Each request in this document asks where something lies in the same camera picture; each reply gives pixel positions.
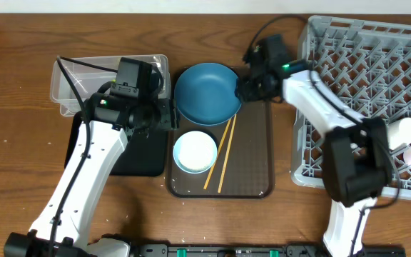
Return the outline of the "blue plate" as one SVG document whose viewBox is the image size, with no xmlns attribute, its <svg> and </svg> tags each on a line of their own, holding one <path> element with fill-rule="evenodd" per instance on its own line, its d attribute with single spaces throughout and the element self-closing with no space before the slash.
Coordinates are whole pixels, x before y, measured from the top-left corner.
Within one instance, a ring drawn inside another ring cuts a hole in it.
<svg viewBox="0 0 411 257">
<path fill-rule="evenodd" d="M 174 86 L 180 113 L 202 126 L 216 126 L 233 117 L 241 108 L 235 95 L 238 75 L 217 63 L 201 63 L 187 68 Z"/>
</svg>

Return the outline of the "white cup green inside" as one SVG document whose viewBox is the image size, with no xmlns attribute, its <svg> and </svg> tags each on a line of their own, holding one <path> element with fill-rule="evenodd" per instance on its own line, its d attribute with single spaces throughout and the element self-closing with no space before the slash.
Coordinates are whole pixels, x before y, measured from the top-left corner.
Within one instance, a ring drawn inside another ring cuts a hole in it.
<svg viewBox="0 0 411 257">
<path fill-rule="evenodd" d="M 411 118 L 403 118 L 387 126 L 389 149 L 411 144 Z"/>
</svg>

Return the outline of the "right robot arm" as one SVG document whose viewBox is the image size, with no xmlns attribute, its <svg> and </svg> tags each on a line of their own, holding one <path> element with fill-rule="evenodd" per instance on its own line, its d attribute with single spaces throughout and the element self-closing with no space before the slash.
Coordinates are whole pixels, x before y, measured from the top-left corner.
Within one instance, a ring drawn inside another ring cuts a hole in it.
<svg viewBox="0 0 411 257">
<path fill-rule="evenodd" d="M 323 139 L 322 180 L 332 199 L 323 243 L 330 256 L 358 256 L 368 214 L 392 179 L 387 129 L 344 104 L 305 60 L 248 61 L 235 91 L 242 102 L 279 98 Z"/>
</svg>

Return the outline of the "white rice pile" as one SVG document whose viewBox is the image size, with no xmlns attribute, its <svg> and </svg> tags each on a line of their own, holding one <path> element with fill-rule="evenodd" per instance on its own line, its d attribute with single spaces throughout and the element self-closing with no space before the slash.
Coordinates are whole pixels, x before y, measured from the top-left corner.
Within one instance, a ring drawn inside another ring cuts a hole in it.
<svg viewBox="0 0 411 257">
<path fill-rule="evenodd" d="M 213 147 L 210 141 L 201 136 L 188 136 L 182 140 L 178 154 L 181 165 L 191 172 L 202 172 L 213 162 Z"/>
</svg>

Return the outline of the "light blue bowl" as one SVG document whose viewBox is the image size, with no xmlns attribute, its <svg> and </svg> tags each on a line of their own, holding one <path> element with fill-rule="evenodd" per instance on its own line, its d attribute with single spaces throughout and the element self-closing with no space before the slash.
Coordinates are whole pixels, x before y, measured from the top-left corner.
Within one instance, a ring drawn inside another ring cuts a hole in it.
<svg viewBox="0 0 411 257">
<path fill-rule="evenodd" d="M 218 147 L 214 139 L 202 131 L 189 131 L 181 135 L 173 147 L 173 160 L 177 167 L 190 174 L 207 171 L 215 163 Z"/>
</svg>

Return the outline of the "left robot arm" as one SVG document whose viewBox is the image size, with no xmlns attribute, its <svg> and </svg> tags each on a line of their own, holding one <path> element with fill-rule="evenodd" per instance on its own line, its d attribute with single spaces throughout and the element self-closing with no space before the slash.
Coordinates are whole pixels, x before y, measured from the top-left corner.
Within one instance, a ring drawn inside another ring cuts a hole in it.
<svg viewBox="0 0 411 257">
<path fill-rule="evenodd" d="M 88 242 L 98 200 L 132 137 L 178 128 L 172 98 L 94 93 L 82 103 L 83 122 L 64 173 L 26 234 L 11 233 L 5 256 L 129 256 L 131 245 L 113 236 Z"/>
</svg>

